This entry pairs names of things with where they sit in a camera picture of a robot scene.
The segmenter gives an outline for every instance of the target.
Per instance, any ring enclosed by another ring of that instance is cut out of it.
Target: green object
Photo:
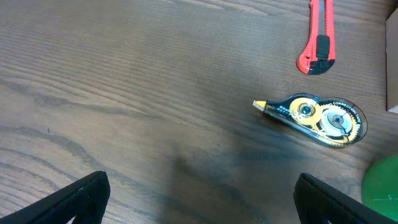
[[[362,183],[362,203],[398,221],[398,155],[371,166]]]

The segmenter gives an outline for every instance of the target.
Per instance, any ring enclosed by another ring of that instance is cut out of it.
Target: yellow tip
[[[253,101],[253,106],[255,106],[257,109],[264,111],[264,108],[266,107],[267,102],[266,101]]]

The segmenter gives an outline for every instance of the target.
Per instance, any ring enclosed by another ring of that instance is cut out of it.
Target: wood grain
[[[336,63],[306,76],[306,0],[0,0],[0,216],[94,170],[103,223],[298,223],[301,172],[360,200],[397,152],[394,7],[335,0]],[[367,136],[325,148],[251,106],[300,92],[355,102]]]

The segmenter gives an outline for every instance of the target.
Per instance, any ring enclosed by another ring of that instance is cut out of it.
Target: table surface
[[[0,216],[95,170],[103,223],[299,223],[302,172],[360,201],[397,152],[395,3],[335,0],[336,63],[307,76],[308,0],[0,1]],[[252,106],[301,92],[355,102],[368,134],[330,149]]]

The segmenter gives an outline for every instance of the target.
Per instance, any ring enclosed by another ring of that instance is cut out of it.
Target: red utility knife
[[[310,38],[297,67],[307,75],[325,73],[335,63],[333,0],[311,0]]]

